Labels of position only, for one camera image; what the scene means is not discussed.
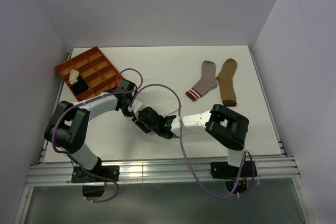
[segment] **wooden organizer box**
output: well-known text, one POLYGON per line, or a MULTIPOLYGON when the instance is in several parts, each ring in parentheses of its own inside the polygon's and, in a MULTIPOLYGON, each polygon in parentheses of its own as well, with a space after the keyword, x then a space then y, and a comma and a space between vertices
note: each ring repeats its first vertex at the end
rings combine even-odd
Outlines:
MULTIPOLYGON (((72 91, 69 84, 69 76, 72 70, 77 70, 85 80, 89 89, 76 96, 77 101, 86 100, 99 95, 106 89, 115 87, 115 80, 119 71, 112 65, 106 56, 98 47, 93 47, 73 58, 57 65, 56 70, 62 76, 63 81, 72 91)), ((123 77, 120 76, 118 84, 120 85, 123 77)))

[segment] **wall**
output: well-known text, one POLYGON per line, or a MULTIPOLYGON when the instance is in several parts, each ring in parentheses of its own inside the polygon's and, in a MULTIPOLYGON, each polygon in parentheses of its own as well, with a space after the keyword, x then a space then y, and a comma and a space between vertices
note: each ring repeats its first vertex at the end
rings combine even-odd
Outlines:
POLYGON ((253 45, 276 0, 38 0, 68 47, 253 45))
POLYGON ((317 223, 336 221, 336 0, 277 0, 255 58, 317 223))
POLYGON ((36 0, 0 0, 0 223, 13 223, 30 163, 44 142, 64 46, 36 0))

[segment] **brown sock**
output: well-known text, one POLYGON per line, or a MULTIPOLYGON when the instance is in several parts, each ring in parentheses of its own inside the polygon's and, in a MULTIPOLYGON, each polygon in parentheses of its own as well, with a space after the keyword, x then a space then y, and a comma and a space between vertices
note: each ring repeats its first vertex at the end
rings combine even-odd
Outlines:
POLYGON ((220 97, 222 99, 223 105, 227 107, 236 106, 236 94, 233 89, 233 75, 237 69, 237 62, 234 59, 227 59, 217 75, 217 80, 219 84, 220 97))
POLYGON ((201 79, 189 89, 189 91, 185 92, 185 94, 195 102, 216 86, 216 64, 212 61, 205 60, 202 63, 201 79))

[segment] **gray floor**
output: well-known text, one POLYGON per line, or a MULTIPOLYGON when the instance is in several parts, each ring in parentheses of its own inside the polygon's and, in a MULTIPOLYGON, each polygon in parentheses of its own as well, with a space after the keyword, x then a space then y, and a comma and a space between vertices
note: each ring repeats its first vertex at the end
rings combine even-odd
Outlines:
MULTIPOLYGON (((223 181, 207 183, 224 195, 223 181)), ((304 223, 291 179, 262 180, 240 199, 216 200, 196 183, 127 185, 91 204, 80 186, 35 188, 25 223, 304 223)))

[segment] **striped sock cuff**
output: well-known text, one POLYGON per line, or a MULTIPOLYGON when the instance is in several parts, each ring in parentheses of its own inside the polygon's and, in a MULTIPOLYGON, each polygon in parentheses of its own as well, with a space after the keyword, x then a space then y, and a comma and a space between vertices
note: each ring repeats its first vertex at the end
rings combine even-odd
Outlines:
POLYGON ((189 91, 185 92, 185 94, 194 102, 201 98, 201 94, 194 88, 189 89, 189 91))

